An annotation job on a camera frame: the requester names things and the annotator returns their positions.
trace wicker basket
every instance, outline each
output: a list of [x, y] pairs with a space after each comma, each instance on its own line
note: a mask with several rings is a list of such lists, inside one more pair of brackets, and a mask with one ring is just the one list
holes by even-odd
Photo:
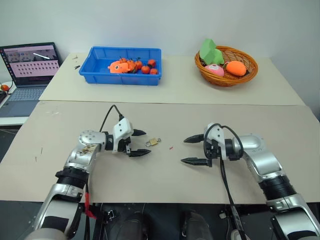
[[199, 68], [201, 75], [211, 84], [222, 87], [230, 87], [237, 84], [243, 84], [253, 79], [258, 73], [258, 64], [256, 61], [243, 51], [228, 46], [216, 46], [222, 52], [224, 62], [240, 61], [249, 71], [247, 75], [235, 76], [226, 70], [224, 76], [218, 76], [205, 68], [205, 62], [200, 58], [199, 52], [195, 55], [194, 61]]

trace pink toy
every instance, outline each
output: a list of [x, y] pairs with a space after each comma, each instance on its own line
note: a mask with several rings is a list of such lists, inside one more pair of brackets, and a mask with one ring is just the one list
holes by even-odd
[[205, 68], [220, 77], [223, 77], [225, 75], [224, 69], [217, 64], [210, 64], [210, 65], [205, 66]]

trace table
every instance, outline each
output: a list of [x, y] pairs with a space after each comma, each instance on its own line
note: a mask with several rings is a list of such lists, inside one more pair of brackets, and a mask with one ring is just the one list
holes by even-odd
[[[55, 173], [62, 170], [83, 130], [98, 131], [112, 103], [41, 101], [13, 140], [0, 164], [1, 200], [41, 202]], [[291, 183], [307, 202], [320, 202], [320, 125], [302, 105], [117, 103], [145, 136], [132, 137], [132, 149], [161, 138], [140, 158], [103, 152], [90, 177], [93, 202], [228, 204], [219, 167], [190, 166], [186, 157], [203, 157], [200, 143], [183, 140], [200, 134], [210, 122], [230, 126], [239, 135], [257, 133], [275, 154]], [[118, 120], [112, 112], [104, 127]], [[237, 204], [263, 204], [265, 198], [243, 160], [227, 161], [226, 174]]]
[[233, 87], [208, 83], [192, 56], [163, 56], [158, 86], [88, 84], [75, 66], [87, 53], [71, 53], [40, 97], [50, 101], [169, 104], [304, 105], [269, 58], [258, 58], [259, 72]]
[[[7, 81], [3, 83], [4, 85], [8, 85], [9, 87], [11, 86], [11, 81]], [[14, 90], [16, 89], [16, 85], [13, 82], [12, 87], [9, 90], [9, 93], [13, 93]], [[5, 97], [5, 99], [0, 103], [0, 108], [2, 107], [3, 104], [8, 100], [9, 95]], [[22, 125], [26, 122], [28, 119], [27, 116], [15, 116], [15, 117], [0, 117], [0, 126], [15, 126], [15, 125]]]

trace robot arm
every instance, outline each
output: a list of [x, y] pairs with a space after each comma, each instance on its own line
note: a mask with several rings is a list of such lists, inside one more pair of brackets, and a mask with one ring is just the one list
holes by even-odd
[[112, 153], [123, 152], [129, 157], [150, 153], [147, 149], [132, 151], [130, 136], [146, 134], [132, 128], [123, 117], [108, 132], [83, 131], [78, 144], [67, 158], [63, 170], [56, 173], [57, 182], [51, 187], [34, 222], [34, 232], [27, 240], [64, 240], [76, 234], [83, 207], [79, 202], [84, 194], [85, 184], [92, 173], [97, 154], [104, 150]]
[[188, 137], [185, 143], [207, 141], [209, 159], [189, 157], [181, 161], [191, 165], [212, 167], [212, 159], [232, 161], [242, 156], [248, 169], [266, 197], [266, 205], [276, 215], [271, 219], [279, 240], [310, 239], [320, 236], [320, 224], [303, 197], [296, 193], [281, 164], [270, 152], [262, 137], [249, 134], [225, 139], [223, 126], [210, 123], [204, 134]]

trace laptop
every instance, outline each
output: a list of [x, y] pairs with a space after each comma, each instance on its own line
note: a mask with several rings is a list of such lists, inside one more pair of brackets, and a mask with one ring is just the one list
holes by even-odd
[[61, 61], [53, 42], [0, 46], [16, 89], [0, 108], [0, 117], [28, 117]]

